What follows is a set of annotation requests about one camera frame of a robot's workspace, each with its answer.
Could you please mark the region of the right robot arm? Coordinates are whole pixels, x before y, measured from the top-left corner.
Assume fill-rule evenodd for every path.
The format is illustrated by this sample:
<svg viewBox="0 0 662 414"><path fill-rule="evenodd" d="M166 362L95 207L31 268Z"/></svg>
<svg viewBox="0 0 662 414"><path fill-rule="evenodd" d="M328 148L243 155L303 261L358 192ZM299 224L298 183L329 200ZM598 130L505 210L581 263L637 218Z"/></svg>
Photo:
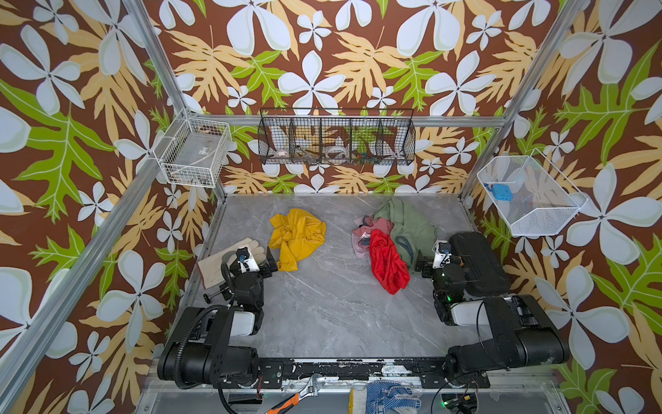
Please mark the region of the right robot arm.
<svg viewBox="0 0 662 414"><path fill-rule="evenodd" d="M494 255L418 254L415 270L433 283L434 306L448 326L475 329L475 343L449 348L443 375L454 386L495 370L567 362L570 347L528 294L510 295L510 282Z"/></svg>

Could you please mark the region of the yellow cloth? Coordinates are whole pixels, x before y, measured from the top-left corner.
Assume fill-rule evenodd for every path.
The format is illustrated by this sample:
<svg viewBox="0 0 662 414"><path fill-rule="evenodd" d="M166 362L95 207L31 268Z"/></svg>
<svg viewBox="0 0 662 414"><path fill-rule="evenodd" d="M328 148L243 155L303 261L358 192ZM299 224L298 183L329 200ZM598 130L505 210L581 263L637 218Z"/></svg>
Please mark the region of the yellow cloth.
<svg viewBox="0 0 662 414"><path fill-rule="evenodd" d="M268 243L279 250L281 272L298 271L298 263L310 257L326 241L326 224L306 210L291 209L270 219L273 231Z"/></svg>

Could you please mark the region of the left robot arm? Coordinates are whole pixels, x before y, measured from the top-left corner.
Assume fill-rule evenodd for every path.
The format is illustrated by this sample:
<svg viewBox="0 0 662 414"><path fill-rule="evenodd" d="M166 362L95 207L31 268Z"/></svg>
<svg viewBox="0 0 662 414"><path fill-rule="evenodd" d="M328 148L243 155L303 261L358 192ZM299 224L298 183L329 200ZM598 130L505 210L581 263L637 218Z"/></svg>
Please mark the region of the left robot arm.
<svg viewBox="0 0 662 414"><path fill-rule="evenodd" d="M201 385L219 388L255 386L260 361L255 348L232 346L232 338L254 336L264 319L265 280L277 272L271 250L253 253L240 247L217 266L221 283L207 306L187 307L161 354L157 374L180 389Z"/></svg>

